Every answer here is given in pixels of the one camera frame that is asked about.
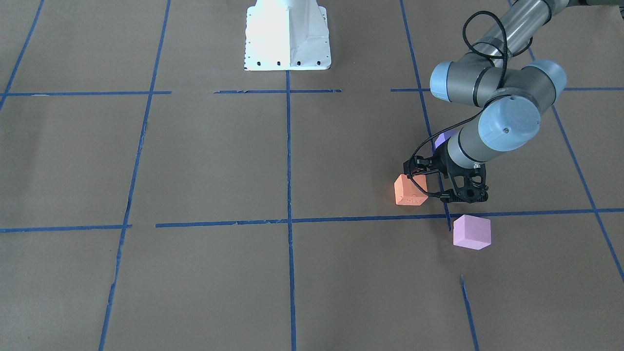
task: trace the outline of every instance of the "white metal bracket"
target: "white metal bracket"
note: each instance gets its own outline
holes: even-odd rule
[[[246,71],[331,66],[327,10],[316,0],[257,0],[247,9]]]

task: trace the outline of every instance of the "light blue joint cap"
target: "light blue joint cap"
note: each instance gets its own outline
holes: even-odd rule
[[[527,67],[529,66],[539,68],[548,76],[548,78],[550,78],[553,84],[555,84],[555,91],[557,92],[555,100],[557,100],[559,95],[561,95],[562,91],[565,89],[565,86],[568,84],[568,76],[566,75],[563,67],[551,60],[537,60],[529,64]]]
[[[449,91],[447,90],[447,79],[449,77],[449,68],[452,61],[440,62],[431,73],[431,79],[429,80],[429,87],[431,88],[431,94],[440,100],[449,100]]]
[[[533,102],[507,96],[491,103],[479,118],[479,137],[496,151],[516,150],[540,130],[542,116]]]

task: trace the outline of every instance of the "robotic arm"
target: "robotic arm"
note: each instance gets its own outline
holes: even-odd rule
[[[488,198],[485,163],[518,149],[539,131],[542,114],[561,95],[566,73],[556,62],[534,61],[522,69],[507,69],[512,57],[524,52],[537,30],[567,6],[623,4],[622,0],[518,0],[502,18],[487,11],[473,14],[464,24],[464,42],[470,48],[457,62],[442,62],[431,74],[431,93],[449,102],[482,107],[475,116],[438,132],[424,141],[403,164],[403,172],[423,193],[443,202],[483,202]],[[484,36],[470,44],[466,27],[478,15],[496,21]],[[441,144],[433,156],[418,156],[433,138],[463,128]],[[413,179],[418,174],[441,173],[452,188],[424,191]]]

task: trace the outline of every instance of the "cube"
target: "cube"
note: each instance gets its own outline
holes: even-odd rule
[[[456,131],[446,131],[442,134],[440,134],[437,138],[436,141],[434,141],[434,144],[436,145],[436,149],[438,146],[442,145],[443,142],[449,140],[455,133],[457,133]]]
[[[417,175],[414,180],[427,191],[427,178],[424,175]],[[394,182],[394,197],[397,205],[408,206],[420,206],[429,198],[405,174],[401,174]]]
[[[453,222],[453,245],[480,250],[492,243],[490,220],[463,215]]]

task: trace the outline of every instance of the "block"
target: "block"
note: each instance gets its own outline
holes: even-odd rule
[[[434,144],[436,145],[436,149],[438,146],[442,145],[443,142],[449,140],[455,133],[457,133],[456,131],[446,131],[442,134],[440,134],[437,138],[436,141],[434,141]]]
[[[424,175],[417,175],[414,180],[427,191],[427,178]],[[394,197],[397,205],[408,206],[420,206],[429,198],[405,174],[401,174],[394,182]]]
[[[490,220],[463,215],[453,222],[453,245],[480,250],[492,243]]]

